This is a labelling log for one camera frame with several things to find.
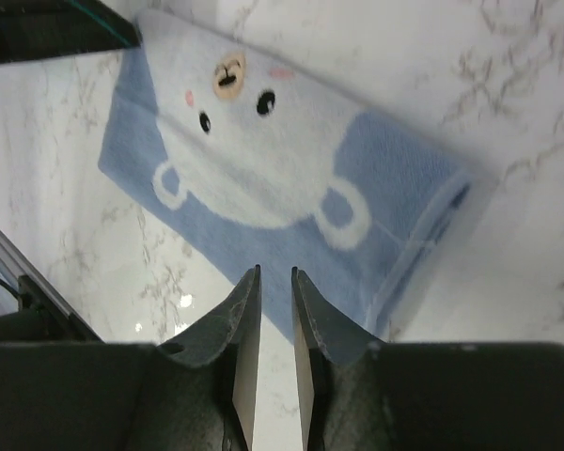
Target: table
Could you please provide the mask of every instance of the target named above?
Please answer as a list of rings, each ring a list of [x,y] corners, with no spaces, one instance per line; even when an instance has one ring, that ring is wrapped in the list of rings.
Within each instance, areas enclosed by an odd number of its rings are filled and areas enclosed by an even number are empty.
[[[148,2],[105,3],[132,18]],[[564,0],[151,5],[289,60],[495,180],[393,338],[564,343]],[[103,339],[161,342],[231,284],[97,168],[120,60],[0,67],[0,228]],[[254,449],[299,449],[292,348],[266,318],[259,361]]]

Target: towel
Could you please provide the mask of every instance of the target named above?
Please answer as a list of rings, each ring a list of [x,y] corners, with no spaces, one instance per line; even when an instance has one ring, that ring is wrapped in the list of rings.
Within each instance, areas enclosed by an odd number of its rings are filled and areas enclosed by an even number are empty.
[[[286,337],[293,266],[380,336],[467,170],[266,54],[158,10],[137,24],[101,171],[230,282],[261,265],[263,312]]]

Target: marble table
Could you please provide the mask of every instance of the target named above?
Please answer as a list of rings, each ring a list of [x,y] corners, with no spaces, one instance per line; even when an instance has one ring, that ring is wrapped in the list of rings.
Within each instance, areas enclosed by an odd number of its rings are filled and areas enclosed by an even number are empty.
[[[148,2],[105,2],[127,18]],[[564,343],[564,0],[153,1],[373,103],[494,180],[398,340]],[[97,168],[121,53],[0,67],[0,228],[96,332],[160,342],[231,284]],[[254,449],[300,449],[263,320]]]

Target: black object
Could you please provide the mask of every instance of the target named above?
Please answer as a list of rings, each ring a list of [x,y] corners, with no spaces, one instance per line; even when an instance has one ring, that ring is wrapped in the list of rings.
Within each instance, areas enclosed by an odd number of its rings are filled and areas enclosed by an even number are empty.
[[[250,449],[260,316],[256,267],[160,347],[0,344],[0,449]]]
[[[134,26],[98,0],[0,0],[0,63],[139,44]]]
[[[305,450],[564,450],[564,347],[385,344],[292,271]]]

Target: folded towel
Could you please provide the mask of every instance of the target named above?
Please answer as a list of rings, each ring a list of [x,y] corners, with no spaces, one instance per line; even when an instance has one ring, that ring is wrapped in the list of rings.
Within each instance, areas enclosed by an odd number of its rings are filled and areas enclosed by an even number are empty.
[[[292,266],[380,334],[468,173],[268,55],[156,10],[138,26],[101,171],[232,283],[260,264],[263,311],[286,337]]]

